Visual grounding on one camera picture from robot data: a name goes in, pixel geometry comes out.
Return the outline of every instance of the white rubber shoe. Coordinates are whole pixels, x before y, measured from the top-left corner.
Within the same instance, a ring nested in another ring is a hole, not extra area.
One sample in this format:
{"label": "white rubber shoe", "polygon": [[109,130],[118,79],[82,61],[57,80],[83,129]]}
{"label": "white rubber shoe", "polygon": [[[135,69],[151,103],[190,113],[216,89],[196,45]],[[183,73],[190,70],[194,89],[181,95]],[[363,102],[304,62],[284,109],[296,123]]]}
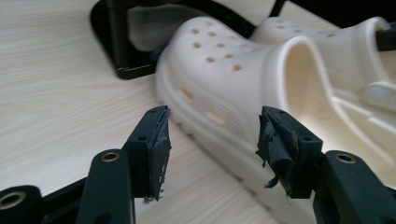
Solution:
{"label": "white rubber shoe", "polygon": [[262,44],[215,19],[194,18],[175,33],[155,77],[174,119],[286,223],[316,221],[309,200],[287,199],[280,185],[263,188],[274,177],[255,155],[263,105],[291,113],[325,149],[370,158],[377,170],[394,169],[394,160],[371,150],[376,145],[361,139],[360,128],[335,103],[319,50],[306,36]]}
{"label": "white rubber shoe", "polygon": [[[307,35],[317,43],[337,96],[336,103],[357,126],[360,139],[367,142],[368,147],[355,154],[362,156],[385,184],[396,188],[396,50],[378,52],[375,43],[375,32],[388,28],[389,24],[378,17],[331,32],[317,32],[293,21],[268,18],[251,39],[281,43]],[[350,145],[338,149],[354,152]],[[366,150],[382,155],[384,161],[373,160]]]}

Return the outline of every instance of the light wood surface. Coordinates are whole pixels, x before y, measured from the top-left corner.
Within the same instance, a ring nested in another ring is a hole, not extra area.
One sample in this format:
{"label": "light wood surface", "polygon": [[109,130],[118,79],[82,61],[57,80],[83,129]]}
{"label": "light wood surface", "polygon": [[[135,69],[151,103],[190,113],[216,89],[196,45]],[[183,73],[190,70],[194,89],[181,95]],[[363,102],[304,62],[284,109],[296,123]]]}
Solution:
{"label": "light wood surface", "polygon": [[[273,0],[222,0],[257,24]],[[97,153],[121,148],[160,105],[153,76],[120,80],[89,22],[95,0],[0,2],[0,190],[34,185],[47,195],[86,176]],[[326,22],[287,3],[282,15]],[[173,122],[163,197],[136,200],[138,223],[277,223],[238,181]]]}

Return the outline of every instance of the shoe opening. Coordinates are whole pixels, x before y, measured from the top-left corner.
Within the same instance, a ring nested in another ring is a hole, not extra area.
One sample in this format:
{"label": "shoe opening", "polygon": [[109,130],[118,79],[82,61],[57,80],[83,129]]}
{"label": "shoe opening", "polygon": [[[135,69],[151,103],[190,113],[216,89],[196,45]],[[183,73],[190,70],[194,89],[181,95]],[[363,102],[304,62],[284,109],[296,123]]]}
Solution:
{"label": "shoe opening", "polygon": [[298,118],[313,112],[327,117],[329,111],[328,97],[321,81],[318,58],[312,49],[304,44],[293,46],[286,60],[286,92],[289,112]]}

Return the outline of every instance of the black stand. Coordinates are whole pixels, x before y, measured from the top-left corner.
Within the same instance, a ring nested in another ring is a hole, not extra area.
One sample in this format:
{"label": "black stand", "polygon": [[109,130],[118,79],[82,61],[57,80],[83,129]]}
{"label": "black stand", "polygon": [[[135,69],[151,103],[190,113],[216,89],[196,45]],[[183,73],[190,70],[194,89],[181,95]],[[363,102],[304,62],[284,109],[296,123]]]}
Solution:
{"label": "black stand", "polygon": [[132,79],[153,74],[162,49],[138,50],[128,38],[127,11],[133,7],[156,7],[170,3],[191,7],[222,21],[244,37],[251,36],[254,25],[227,7],[210,0],[136,1],[100,0],[92,9],[91,24],[117,76]]}

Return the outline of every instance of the wood grain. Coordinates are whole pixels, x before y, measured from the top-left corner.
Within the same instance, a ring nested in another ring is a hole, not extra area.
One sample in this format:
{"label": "wood grain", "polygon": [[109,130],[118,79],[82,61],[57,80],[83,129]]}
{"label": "wood grain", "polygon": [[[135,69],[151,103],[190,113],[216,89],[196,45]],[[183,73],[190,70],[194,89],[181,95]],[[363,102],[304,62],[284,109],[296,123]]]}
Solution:
{"label": "wood grain", "polygon": [[[0,189],[43,195],[86,176],[97,153],[120,148],[161,103],[153,75],[118,79],[92,33],[94,0],[0,3]],[[257,24],[269,0],[223,0]],[[331,26],[287,4],[284,16]],[[276,223],[238,182],[173,122],[163,198],[136,200],[138,223]]]}

